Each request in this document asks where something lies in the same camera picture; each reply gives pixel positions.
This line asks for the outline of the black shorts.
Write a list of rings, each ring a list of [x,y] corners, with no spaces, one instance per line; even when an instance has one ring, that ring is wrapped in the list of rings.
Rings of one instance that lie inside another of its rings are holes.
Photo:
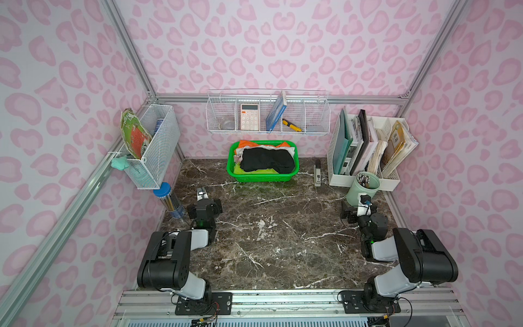
[[[279,174],[289,174],[296,165],[294,156],[286,149],[256,147],[243,151],[240,167],[245,172],[272,169]]]

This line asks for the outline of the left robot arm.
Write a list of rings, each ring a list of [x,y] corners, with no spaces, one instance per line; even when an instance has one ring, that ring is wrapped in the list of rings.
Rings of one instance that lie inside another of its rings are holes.
[[[189,230],[152,233],[138,270],[138,287],[211,303],[211,287],[205,279],[190,272],[190,257],[193,250],[215,241],[216,217],[222,212],[219,199],[203,198],[189,207],[189,217],[194,223]]]

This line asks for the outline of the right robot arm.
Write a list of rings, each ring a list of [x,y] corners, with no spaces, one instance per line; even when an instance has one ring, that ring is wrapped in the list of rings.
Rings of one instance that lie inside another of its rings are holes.
[[[396,262],[390,271],[370,278],[361,291],[362,302],[372,311],[391,305],[399,295],[422,283],[439,285],[458,278],[458,265],[433,230],[393,228],[367,196],[355,206],[341,203],[340,219],[360,232],[361,254],[369,262]]]

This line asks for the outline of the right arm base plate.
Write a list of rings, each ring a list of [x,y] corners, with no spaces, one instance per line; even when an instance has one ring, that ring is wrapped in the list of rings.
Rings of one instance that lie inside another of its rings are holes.
[[[336,300],[343,305],[346,314],[388,314],[400,313],[401,308],[395,298],[357,290],[342,290]]]

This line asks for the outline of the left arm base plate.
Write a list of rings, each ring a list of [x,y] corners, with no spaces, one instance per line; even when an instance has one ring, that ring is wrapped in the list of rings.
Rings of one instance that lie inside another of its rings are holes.
[[[176,316],[228,316],[232,312],[233,294],[231,292],[213,292],[211,297],[202,300],[179,298],[174,304]]]

